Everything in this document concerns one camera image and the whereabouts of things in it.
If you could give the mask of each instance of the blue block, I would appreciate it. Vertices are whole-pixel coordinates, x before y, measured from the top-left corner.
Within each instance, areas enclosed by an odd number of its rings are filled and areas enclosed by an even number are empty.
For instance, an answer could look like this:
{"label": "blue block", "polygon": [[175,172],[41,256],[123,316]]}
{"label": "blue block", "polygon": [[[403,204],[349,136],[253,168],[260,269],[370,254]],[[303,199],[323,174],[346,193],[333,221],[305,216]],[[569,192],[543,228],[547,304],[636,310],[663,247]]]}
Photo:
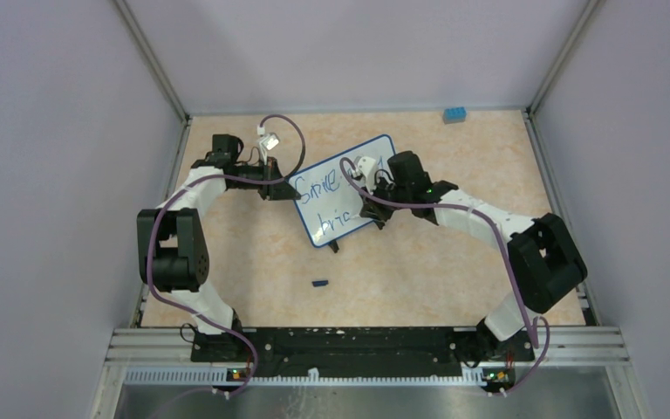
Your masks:
{"label": "blue block", "polygon": [[446,124],[453,124],[455,122],[463,122],[466,120],[466,108],[451,107],[443,111],[443,122]]}

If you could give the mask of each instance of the white cable clip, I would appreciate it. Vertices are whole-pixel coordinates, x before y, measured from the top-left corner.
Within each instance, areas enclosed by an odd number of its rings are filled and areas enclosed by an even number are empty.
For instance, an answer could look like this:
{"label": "white cable clip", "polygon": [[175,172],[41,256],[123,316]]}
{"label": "white cable clip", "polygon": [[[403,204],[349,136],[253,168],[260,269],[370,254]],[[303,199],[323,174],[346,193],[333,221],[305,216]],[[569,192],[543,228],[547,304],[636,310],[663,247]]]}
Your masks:
{"label": "white cable clip", "polygon": [[268,161],[268,152],[270,152],[281,140],[276,133],[264,134],[258,138],[258,151],[260,151],[263,161]]}
{"label": "white cable clip", "polygon": [[470,206],[468,206],[468,209],[466,210],[466,232],[472,236],[471,234],[471,214],[476,210],[476,206],[472,203]]}
{"label": "white cable clip", "polygon": [[360,165],[360,160],[361,160],[361,158],[362,158],[362,156],[359,155],[359,156],[357,156],[356,159],[353,161],[353,166],[355,166],[355,167],[352,169],[352,171],[351,171],[351,176],[352,176],[353,179],[355,179],[355,178],[357,178],[357,177],[359,177],[359,176],[361,176],[361,175],[363,174],[363,173],[360,171],[360,168],[359,168],[359,166],[362,166],[362,165]]}

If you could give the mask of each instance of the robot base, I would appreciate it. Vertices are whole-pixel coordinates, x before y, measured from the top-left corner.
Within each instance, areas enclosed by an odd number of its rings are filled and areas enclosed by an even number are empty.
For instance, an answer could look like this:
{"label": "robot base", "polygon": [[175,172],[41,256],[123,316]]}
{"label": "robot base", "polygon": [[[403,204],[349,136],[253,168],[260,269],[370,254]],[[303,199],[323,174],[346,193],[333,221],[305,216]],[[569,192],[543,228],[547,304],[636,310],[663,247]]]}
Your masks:
{"label": "robot base", "polygon": [[[227,333],[196,335],[193,362],[244,363],[249,358],[246,346],[236,346],[239,340]],[[461,366],[505,361],[510,352],[515,361],[535,359],[525,332],[493,348],[476,330],[453,327],[258,327],[244,335],[259,354],[258,377],[306,376],[312,367],[323,377],[460,376]]]}

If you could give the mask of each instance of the beige table surface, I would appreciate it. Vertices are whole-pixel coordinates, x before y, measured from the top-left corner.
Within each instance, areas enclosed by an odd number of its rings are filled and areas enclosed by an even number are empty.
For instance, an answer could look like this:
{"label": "beige table surface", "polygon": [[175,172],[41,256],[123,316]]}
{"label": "beige table surface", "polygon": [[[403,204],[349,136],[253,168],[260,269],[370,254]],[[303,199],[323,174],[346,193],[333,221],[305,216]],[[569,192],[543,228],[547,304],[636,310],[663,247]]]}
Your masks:
{"label": "beige table surface", "polygon": [[[531,216],[549,204],[519,111],[471,112],[444,125],[438,112],[289,115],[304,131],[304,167],[380,134],[397,152],[413,150],[434,182],[447,180],[499,208]],[[261,115],[194,118],[179,183],[211,149],[212,134],[256,144]],[[283,173],[297,161],[299,139],[281,120],[274,149]],[[312,247],[292,202],[264,202],[230,190],[202,220],[209,280],[244,326],[464,326],[481,320],[510,291],[500,254],[458,230],[398,211],[379,231],[371,224],[338,240],[340,252]],[[314,288],[311,281],[329,279]],[[547,315],[554,325],[583,325],[567,295]],[[149,297],[143,326],[178,326],[188,314]]]}

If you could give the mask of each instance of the white wall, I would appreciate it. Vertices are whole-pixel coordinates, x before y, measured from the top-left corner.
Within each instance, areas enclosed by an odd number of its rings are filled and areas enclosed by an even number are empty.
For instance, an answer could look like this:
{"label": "white wall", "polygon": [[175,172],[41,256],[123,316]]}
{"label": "white wall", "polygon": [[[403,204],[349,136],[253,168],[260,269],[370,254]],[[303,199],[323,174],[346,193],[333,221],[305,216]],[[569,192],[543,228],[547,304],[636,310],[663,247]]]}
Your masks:
{"label": "white wall", "polygon": [[585,0],[130,0],[190,113],[526,106]]}
{"label": "white wall", "polygon": [[87,417],[180,128],[108,1],[0,1],[0,418]]}
{"label": "white wall", "polygon": [[670,2],[606,2],[538,120],[597,311],[670,417]]}

